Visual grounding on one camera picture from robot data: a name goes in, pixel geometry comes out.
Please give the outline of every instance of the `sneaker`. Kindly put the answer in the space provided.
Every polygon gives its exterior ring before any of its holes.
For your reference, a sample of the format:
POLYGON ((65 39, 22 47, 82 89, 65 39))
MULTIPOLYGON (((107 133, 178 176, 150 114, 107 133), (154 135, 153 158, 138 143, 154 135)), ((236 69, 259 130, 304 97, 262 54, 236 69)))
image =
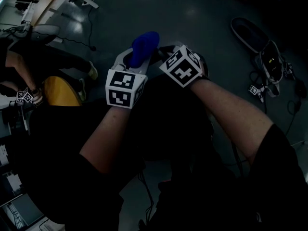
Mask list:
POLYGON ((78 93, 82 102, 84 102, 87 98, 86 90, 85 90, 85 80, 80 79, 79 82, 82 84, 82 90, 78 93))
POLYGON ((88 61, 91 65, 91 70, 88 72, 88 75, 91 77, 91 79, 96 80, 98 77, 97 69, 94 67, 93 62, 88 61))

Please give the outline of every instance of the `pants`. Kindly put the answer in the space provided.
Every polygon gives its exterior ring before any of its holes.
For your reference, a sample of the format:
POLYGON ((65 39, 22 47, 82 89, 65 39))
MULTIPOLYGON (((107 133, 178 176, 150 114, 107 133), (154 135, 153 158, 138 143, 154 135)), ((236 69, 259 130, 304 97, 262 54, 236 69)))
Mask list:
MULTIPOLYGON (((81 170, 74 157, 109 108, 105 100, 99 100, 81 107, 42 107, 31 115, 30 145, 16 154, 18 174, 31 199, 51 220, 65 223, 71 209, 65 203, 71 191, 83 189, 80 195, 87 195, 86 179, 78 176, 70 184, 67 181, 74 168, 81 170), (60 182, 71 187, 66 189, 60 182)), ((169 158, 174 162, 172 170, 182 171, 189 155, 208 148, 211 130, 203 104, 189 89, 166 75, 148 81, 132 109, 110 176, 115 191, 120 192, 144 168, 142 158, 169 158)))
POLYGON ((84 73, 91 69, 89 62, 81 57, 37 42, 21 40, 10 50, 22 55, 37 84, 50 76, 58 76, 65 79, 76 92, 80 92, 82 84, 79 80, 59 69, 75 68, 84 73))

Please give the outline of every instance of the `yellow stool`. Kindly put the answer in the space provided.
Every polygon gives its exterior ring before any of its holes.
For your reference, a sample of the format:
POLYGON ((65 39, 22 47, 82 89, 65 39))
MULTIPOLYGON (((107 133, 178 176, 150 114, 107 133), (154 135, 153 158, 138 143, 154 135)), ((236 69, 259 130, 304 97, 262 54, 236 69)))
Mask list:
POLYGON ((64 79, 57 76, 48 77, 43 85, 43 93, 49 105, 81 106, 79 96, 64 79))

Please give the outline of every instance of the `person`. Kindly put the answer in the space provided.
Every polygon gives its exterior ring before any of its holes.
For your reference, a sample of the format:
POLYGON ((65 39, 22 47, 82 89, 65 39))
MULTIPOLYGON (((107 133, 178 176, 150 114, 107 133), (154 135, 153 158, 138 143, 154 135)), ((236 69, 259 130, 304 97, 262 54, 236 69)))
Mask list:
POLYGON ((17 154, 17 171, 30 198, 66 230, 118 230, 119 192, 128 171, 131 178, 143 169, 130 160, 135 155, 169 158, 172 169, 144 230, 253 228, 306 220, 308 185, 295 151, 249 102, 207 78, 183 89, 162 75, 148 81, 132 110, 102 103, 37 109, 30 120, 32 140, 49 143, 44 150, 33 146, 17 154), (205 108, 247 158, 247 179, 237 180, 224 167, 211 142, 205 108), (191 154, 196 155, 192 172, 191 154))
POLYGON ((59 76, 66 80, 85 101, 85 80, 74 79, 60 69, 75 68, 87 73, 93 80, 98 72, 91 61, 71 55, 59 49, 43 45, 39 42, 20 40, 9 50, 10 41, 0 39, 0 93, 16 96, 18 90, 26 86, 37 94, 41 83, 50 76, 59 76))

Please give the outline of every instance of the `gray floor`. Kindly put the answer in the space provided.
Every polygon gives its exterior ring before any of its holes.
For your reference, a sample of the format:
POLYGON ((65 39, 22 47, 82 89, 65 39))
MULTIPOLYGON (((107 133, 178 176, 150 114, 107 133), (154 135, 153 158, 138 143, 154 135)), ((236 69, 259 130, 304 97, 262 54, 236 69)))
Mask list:
MULTIPOLYGON (((253 70, 248 51, 235 39, 230 31, 230 21, 234 17, 245 17, 262 30, 271 39, 279 41, 275 33, 263 24, 262 18, 251 5, 237 0, 96 0, 99 9, 93 10, 92 45, 97 51, 72 42, 63 44, 52 43, 52 46, 77 54, 87 60, 92 60, 99 70, 98 85, 90 92, 90 101, 104 97, 104 82, 108 69, 113 65, 115 57, 130 47, 132 41, 147 31, 157 31, 161 37, 161 45, 178 40, 187 44, 192 50, 201 53, 208 64, 211 79, 252 102, 260 109, 263 105, 251 96, 247 88, 251 84, 249 73, 253 70)), ((67 15, 55 15, 49 23, 61 26, 61 37, 88 42, 90 24, 88 11, 90 7, 81 7, 66 2, 61 10, 67 15)), ((284 53, 287 61, 293 64, 297 76, 308 83, 308 69, 300 56, 291 49, 284 53)), ((159 73, 151 70, 151 75, 159 73)), ((294 82, 281 82, 281 95, 277 98, 267 98, 269 117, 286 131, 292 119, 287 111, 289 100, 296 100, 294 82)), ((307 140, 308 131, 307 101, 297 114, 288 135, 290 143, 307 140)), ((214 146, 225 163, 234 163, 230 143, 223 131, 215 123, 214 146)), ((238 174, 237 167, 231 167, 238 174)), ((168 161, 147 164, 145 176, 149 188, 158 199, 157 183, 170 178, 168 161)), ((120 215, 120 230, 136 230, 138 220, 145 217, 145 209, 149 200, 145 189, 137 179, 134 179, 121 193, 125 202, 120 215)))

